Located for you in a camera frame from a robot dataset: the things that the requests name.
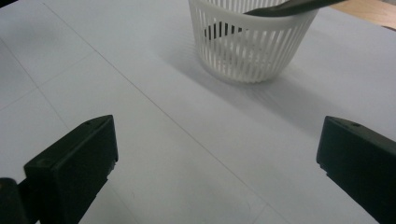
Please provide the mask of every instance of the white table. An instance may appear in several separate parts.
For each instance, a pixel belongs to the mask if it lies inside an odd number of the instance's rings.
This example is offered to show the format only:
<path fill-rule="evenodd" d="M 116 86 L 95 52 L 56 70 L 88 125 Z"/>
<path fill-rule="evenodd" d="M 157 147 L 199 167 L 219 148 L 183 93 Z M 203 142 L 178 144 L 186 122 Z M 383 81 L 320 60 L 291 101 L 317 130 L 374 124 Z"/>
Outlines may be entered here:
<path fill-rule="evenodd" d="M 396 139 L 391 30 L 322 9 L 257 85 L 206 72 L 187 1 L 21 0 L 0 10 L 0 38 L 32 79 L 0 96 L 1 176 L 21 181 L 40 150 L 115 116 L 120 161 L 82 223 L 376 223 L 315 158 L 327 115 Z"/>

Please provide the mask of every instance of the plastic basket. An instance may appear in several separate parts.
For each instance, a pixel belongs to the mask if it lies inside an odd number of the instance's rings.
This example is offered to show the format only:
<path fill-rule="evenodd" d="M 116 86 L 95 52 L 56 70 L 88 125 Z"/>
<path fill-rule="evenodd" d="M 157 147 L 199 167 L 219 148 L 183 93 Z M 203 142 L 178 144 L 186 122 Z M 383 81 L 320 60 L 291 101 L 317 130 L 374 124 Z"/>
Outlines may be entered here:
<path fill-rule="evenodd" d="M 189 0 L 196 48 L 204 66 L 228 79 L 275 77 L 294 56 L 318 11 L 279 18 L 243 14 L 286 0 Z"/>

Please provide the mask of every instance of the wooden surface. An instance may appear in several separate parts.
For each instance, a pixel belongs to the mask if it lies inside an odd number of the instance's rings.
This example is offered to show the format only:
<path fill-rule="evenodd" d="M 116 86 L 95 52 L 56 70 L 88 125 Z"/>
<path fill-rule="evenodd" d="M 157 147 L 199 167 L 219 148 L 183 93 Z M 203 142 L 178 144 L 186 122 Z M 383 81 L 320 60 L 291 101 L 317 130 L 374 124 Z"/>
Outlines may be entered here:
<path fill-rule="evenodd" d="M 381 26 L 396 29 L 396 6 L 379 0 L 347 0 L 335 9 Z"/>

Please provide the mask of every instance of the white basket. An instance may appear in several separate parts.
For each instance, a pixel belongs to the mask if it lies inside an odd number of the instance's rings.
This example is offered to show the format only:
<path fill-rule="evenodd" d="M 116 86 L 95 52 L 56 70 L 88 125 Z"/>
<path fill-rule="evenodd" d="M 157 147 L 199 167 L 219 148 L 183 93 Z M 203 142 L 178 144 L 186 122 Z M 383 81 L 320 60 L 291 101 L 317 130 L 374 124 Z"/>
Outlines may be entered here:
<path fill-rule="evenodd" d="M 283 2 L 286 0 L 189 0 L 196 48 L 205 67 L 215 75 L 246 83 L 278 75 L 291 61 L 318 11 L 280 18 L 243 13 Z"/>

